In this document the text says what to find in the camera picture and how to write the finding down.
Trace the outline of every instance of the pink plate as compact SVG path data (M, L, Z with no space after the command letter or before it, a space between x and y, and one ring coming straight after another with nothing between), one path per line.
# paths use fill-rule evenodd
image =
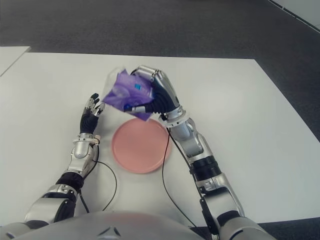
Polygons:
M122 124L112 138L112 153L116 162L129 172L145 174L163 164L168 132L157 121L131 119ZM171 152L169 142L165 158Z

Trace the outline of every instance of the white tabletop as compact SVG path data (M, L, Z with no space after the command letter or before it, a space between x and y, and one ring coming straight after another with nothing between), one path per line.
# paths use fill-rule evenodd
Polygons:
M0 224L22 221L66 169L83 106L103 91L107 74L141 64L167 73L249 218L320 216L320 143L254 60L25 53L0 79ZM166 196L160 170L134 174L114 161L112 136L131 118L108 107L96 129L100 160L119 179L108 211L162 214L189 225ZM192 177L175 148L164 171L173 199L204 226ZM89 208L101 210L113 188L111 173L99 166L83 187ZM76 214L84 212L78 202Z
M29 46L0 46L0 77L29 49Z

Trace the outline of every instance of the black joint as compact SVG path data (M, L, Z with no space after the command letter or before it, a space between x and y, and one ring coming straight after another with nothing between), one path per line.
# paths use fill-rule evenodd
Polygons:
M197 181L202 181L216 177L221 174L214 156L207 156L190 164L191 174L194 175Z
M46 221L42 220L30 220L25 222L24 224L27 225L30 229L39 229L49 225Z
M79 190L84 185L84 179L82 176L75 172L66 172L62 174L60 179L55 184L65 184L76 190L78 193Z
M217 225L216 225L216 223L210 213L208 205L203 197L200 199L200 205L202 207L202 214L203 214L204 220L206 222L206 225L209 228L210 233L212 233L213 235L217 235L219 233L218 227L217 227Z
M48 198L48 199L69 199L70 201L72 201L74 203L77 201L75 193L72 190L69 190L67 193L47 192L42 197L43 198Z
M75 207L76 202L65 200L63 203L61 203L55 217L54 217L54 223L72 218L75 214Z
M232 211L227 211L220 216L218 216L216 219L218 220L220 226L224 226L226 222L228 222L231 219L238 218L240 217L239 212L232 210Z

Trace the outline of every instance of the robot finger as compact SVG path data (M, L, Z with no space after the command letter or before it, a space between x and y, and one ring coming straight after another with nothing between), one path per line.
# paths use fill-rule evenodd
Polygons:
M101 113L104 111L105 107L106 107L105 103L101 103L100 105L96 106L93 111L93 115L99 118Z
M87 111L87 110L92 111L94 109L96 103L99 102L98 96L99 96L98 93L92 94L92 96L88 99L88 101L84 106L84 111Z

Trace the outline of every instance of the plastic packaging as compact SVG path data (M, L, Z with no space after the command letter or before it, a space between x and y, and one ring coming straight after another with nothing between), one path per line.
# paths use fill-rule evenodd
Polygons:
M151 83L139 76L128 75L124 68L116 68L107 77L103 102L124 111L125 108L146 104L153 100ZM148 120L151 113L130 113Z

